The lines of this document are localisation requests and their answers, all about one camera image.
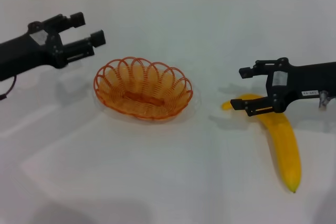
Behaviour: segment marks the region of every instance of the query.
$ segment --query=basket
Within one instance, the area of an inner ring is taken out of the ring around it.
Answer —
[[[134,57],[107,63],[93,86],[105,106],[145,120],[176,116],[193,96],[190,81],[179,69]]]

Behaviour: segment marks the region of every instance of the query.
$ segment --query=banana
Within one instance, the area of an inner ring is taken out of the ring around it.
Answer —
[[[239,97],[243,100],[257,98],[261,96],[244,94]],[[223,103],[222,109],[232,109],[230,101]],[[283,182],[291,192],[295,193],[301,181],[301,162],[296,138],[288,119],[283,113],[274,112],[256,115],[256,117],[271,134]]]

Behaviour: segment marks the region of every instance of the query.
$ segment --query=white table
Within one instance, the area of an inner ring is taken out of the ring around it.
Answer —
[[[1,224],[336,222],[334,102],[325,113],[317,101],[286,111],[302,162],[296,194],[278,179],[260,124],[220,110],[265,93],[264,77],[238,74],[257,59],[335,61],[334,0],[0,0],[0,41],[79,11],[87,25],[64,41],[103,29],[107,45],[61,71],[21,74],[0,102]],[[184,71],[195,89],[186,111],[151,124],[104,110],[93,78],[126,56]]]

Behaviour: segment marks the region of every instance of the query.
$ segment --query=cable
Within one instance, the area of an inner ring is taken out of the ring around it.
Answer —
[[[16,77],[17,76],[14,76],[13,83],[12,83],[11,87],[7,90],[7,92],[4,93],[4,94],[0,94],[0,101],[6,99],[8,94],[12,91],[12,89],[14,88],[15,83],[16,83]]]

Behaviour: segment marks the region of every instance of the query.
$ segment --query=label sticker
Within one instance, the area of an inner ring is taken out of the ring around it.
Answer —
[[[283,71],[275,71],[273,75],[272,86],[287,86],[288,73]]]
[[[318,90],[302,91],[301,93],[304,97],[307,97],[309,95],[319,95],[320,94]]]
[[[38,43],[40,46],[43,46],[46,44],[48,33],[44,30],[41,30],[34,34],[31,34],[30,36],[36,43]]]

